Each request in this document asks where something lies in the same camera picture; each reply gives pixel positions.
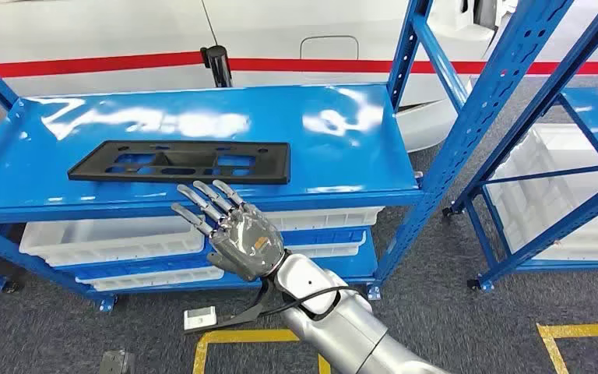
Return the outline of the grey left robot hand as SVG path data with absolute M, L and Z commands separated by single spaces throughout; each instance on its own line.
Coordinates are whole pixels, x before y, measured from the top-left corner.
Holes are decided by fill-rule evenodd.
M 99 374 L 134 374 L 135 355 L 125 350 L 111 350 L 103 353 Z

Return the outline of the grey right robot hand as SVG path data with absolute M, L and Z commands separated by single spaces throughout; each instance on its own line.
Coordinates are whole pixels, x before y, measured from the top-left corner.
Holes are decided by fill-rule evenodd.
M 178 185 L 177 191 L 193 202 L 209 219 L 173 203 L 171 209 L 209 240 L 214 252 L 208 260 L 215 267 L 238 275 L 244 281 L 269 276 L 286 255 L 283 237 L 255 205 L 245 201 L 221 180 L 207 185 Z

